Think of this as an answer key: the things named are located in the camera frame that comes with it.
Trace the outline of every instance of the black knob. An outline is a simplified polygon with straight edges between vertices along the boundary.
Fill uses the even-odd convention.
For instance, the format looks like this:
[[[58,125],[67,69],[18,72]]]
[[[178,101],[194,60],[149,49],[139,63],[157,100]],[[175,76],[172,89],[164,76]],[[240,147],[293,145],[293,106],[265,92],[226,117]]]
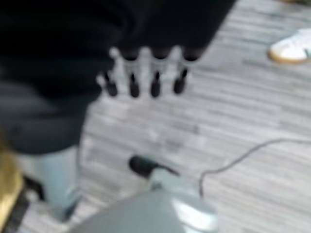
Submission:
[[[107,72],[104,74],[104,79],[106,81],[106,89],[108,94],[112,97],[115,97],[118,94],[116,83],[113,80],[111,80]]]
[[[157,72],[155,74],[155,78],[153,79],[153,81],[151,83],[150,94],[152,97],[156,98],[160,95],[160,92],[161,92],[160,73]]]
[[[153,161],[151,159],[139,155],[132,156],[132,158],[129,161],[129,166],[133,172],[137,173],[138,175],[144,178],[148,178],[151,175],[152,171],[156,168],[162,168],[175,175],[179,175],[177,171],[165,165],[159,164],[156,161]]]
[[[188,70],[184,69],[181,73],[181,76],[175,80],[174,83],[174,92],[176,94],[181,94],[184,92],[186,87],[186,79],[187,79]]]
[[[134,74],[131,74],[130,77],[130,93],[133,98],[137,98],[139,96],[139,85]]]
[[[118,94],[117,85],[114,81],[107,83],[106,85],[107,92],[110,96],[115,97]]]

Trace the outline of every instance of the person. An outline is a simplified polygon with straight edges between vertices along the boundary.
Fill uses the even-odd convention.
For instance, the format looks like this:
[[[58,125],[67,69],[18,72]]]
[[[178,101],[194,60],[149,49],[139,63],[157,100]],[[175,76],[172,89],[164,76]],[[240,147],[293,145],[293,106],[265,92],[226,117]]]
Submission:
[[[120,48],[131,61],[138,48],[150,46],[160,63],[172,46],[181,45],[185,60],[196,60],[235,1],[1,1],[0,129],[24,175],[43,184],[42,198],[62,217],[78,197],[70,164],[87,107],[102,91],[96,76],[113,67],[109,49]],[[132,95],[138,95],[135,76],[131,80]],[[179,83],[176,92],[183,89]],[[35,163],[43,173],[31,170]]]

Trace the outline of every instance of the black cable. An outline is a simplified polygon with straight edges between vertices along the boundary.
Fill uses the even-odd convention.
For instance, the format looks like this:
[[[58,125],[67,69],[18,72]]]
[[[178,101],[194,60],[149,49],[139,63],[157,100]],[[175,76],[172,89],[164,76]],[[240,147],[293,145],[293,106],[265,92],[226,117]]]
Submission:
[[[228,171],[229,169],[231,169],[235,165],[241,163],[242,161],[247,159],[249,156],[251,156],[254,152],[260,150],[261,148],[267,147],[267,146],[269,146],[271,144],[280,144],[280,143],[284,143],[284,142],[298,143],[298,144],[311,144],[311,141],[308,141],[308,140],[287,139],[287,138],[279,138],[279,139],[269,140],[269,141],[266,141],[264,143],[261,143],[261,144],[255,146],[255,147],[249,149],[246,153],[244,153],[238,159],[232,161],[228,165],[225,165],[225,166],[220,167],[220,168],[215,169],[215,170],[205,170],[205,171],[203,171],[202,174],[201,174],[201,177],[199,179],[199,193],[200,193],[200,196],[204,197],[203,183],[204,183],[204,179],[205,179],[205,177],[207,175],[209,175],[209,174],[219,174],[219,173]]]

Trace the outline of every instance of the yellow object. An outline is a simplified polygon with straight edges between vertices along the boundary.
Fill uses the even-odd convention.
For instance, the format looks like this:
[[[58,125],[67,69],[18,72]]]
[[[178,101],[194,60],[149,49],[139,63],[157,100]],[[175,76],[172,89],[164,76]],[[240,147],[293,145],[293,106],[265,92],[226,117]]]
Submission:
[[[22,187],[23,179],[12,152],[8,150],[0,136],[0,232],[10,217]]]

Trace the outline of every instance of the black sleeve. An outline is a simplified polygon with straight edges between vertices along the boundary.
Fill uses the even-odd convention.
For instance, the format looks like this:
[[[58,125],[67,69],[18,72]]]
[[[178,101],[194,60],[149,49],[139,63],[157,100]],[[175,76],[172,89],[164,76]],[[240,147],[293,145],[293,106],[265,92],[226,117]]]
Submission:
[[[78,143],[108,50],[135,33],[147,0],[0,2],[0,128],[25,153]]]

